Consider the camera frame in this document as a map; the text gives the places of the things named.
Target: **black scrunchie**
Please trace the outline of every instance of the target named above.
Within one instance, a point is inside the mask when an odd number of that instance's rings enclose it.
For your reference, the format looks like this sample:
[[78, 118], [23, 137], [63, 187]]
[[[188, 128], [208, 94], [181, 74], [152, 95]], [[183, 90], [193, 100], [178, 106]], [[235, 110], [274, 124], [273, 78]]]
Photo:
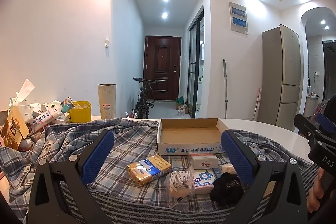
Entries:
[[244, 190], [237, 175], [224, 173], [213, 182], [210, 193], [212, 201], [217, 201], [220, 206], [236, 205], [244, 195]]

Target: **yellow bucket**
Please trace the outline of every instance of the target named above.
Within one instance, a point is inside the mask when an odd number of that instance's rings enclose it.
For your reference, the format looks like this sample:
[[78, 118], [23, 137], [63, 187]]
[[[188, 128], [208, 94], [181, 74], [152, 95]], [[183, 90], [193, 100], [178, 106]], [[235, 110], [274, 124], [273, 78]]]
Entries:
[[91, 104], [88, 101], [74, 101], [72, 102], [75, 106], [87, 106], [85, 108], [71, 109], [70, 119], [71, 122], [90, 122], [91, 121]]

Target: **bicycle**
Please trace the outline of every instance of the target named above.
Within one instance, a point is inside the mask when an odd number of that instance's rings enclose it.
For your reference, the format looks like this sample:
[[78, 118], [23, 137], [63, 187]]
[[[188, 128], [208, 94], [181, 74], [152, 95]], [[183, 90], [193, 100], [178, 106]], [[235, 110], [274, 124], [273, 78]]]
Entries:
[[[135, 77], [133, 77], [133, 80], [139, 81], [139, 83], [145, 84], [145, 86], [140, 87], [141, 92], [140, 92], [136, 107], [134, 109], [134, 113], [137, 113], [137, 117], [139, 119], [148, 119], [149, 108], [153, 108], [154, 107], [153, 103], [155, 102], [154, 91], [151, 87], [151, 84], [160, 84], [164, 80], [154, 80], [153, 81], [153, 80], [146, 80], [146, 79], [135, 78]], [[147, 93], [149, 92], [149, 90], [152, 92], [153, 101], [147, 103]]]

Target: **screw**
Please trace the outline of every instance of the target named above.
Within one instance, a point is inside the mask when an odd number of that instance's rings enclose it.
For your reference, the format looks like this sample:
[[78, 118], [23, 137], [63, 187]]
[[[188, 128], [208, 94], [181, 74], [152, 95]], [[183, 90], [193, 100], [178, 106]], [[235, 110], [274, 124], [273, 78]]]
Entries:
[[290, 158], [289, 163], [292, 164], [292, 165], [296, 165], [297, 161], [296, 161], [296, 159]]
[[70, 157], [69, 157], [69, 161], [75, 161], [75, 160], [77, 160], [77, 155], [71, 155]]
[[46, 159], [42, 159], [39, 161], [39, 165], [44, 165], [47, 163], [47, 160]]
[[258, 155], [258, 160], [259, 161], [266, 161], [266, 157], [264, 155]]

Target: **plaid shirt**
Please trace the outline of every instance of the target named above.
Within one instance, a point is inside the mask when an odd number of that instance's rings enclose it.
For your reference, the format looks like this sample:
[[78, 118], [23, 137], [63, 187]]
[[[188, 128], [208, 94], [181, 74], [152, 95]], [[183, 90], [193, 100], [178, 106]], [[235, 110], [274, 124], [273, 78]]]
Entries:
[[[158, 123], [154, 121], [131, 121], [121, 118], [112, 120], [97, 120], [84, 124], [68, 123], [52, 125], [45, 129], [44, 134], [28, 152], [18, 152], [11, 148], [0, 147], [0, 168], [5, 173], [10, 185], [10, 206], [18, 218], [24, 223], [27, 213], [30, 188], [34, 179], [36, 164], [41, 159], [49, 162], [64, 161], [72, 154], [79, 154], [86, 145], [92, 143], [104, 130], [109, 129], [114, 133], [114, 147], [111, 149], [95, 181], [88, 185], [88, 189], [99, 201], [100, 198], [110, 200], [113, 204], [116, 198], [118, 204], [129, 208], [130, 204], [141, 204], [146, 208], [153, 206], [166, 207], [171, 202], [166, 196], [164, 186], [165, 176], [158, 178], [140, 187], [127, 174], [126, 166], [132, 162], [143, 160], [156, 153]], [[278, 143], [255, 133], [235, 130], [237, 137], [248, 145], [255, 154], [263, 154], [269, 160], [285, 162], [295, 158], [302, 171], [310, 166]], [[225, 153], [216, 154], [222, 164], [229, 163]], [[186, 156], [163, 156], [172, 164], [172, 170], [185, 170], [189, 167]], [[216, 178], [221, 176], [221, 168], [213, 169]], [[81, 216], [75, 204], [71, 205], [71, 197], [66, 195], [73, 213], [78, 219]], [[210, 200], [209, 194], [199, 194], [188, 197], [186, 202], [181, 202], [172, 211], [188, 213], [218, 212], [217, 203]], [[120, 218], [117, 223], [129, 223]]]

